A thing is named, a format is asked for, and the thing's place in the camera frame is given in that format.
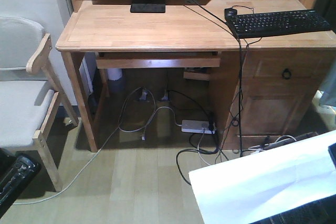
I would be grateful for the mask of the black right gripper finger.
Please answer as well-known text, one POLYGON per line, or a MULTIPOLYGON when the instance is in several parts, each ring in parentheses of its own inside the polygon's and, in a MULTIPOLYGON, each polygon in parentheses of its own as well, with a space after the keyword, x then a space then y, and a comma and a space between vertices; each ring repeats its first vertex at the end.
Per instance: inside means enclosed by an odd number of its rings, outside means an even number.
POLYGON ((331 157, 331 160, 336 167, 336 144, 332 144, 328 147, 328 152, 331 157))

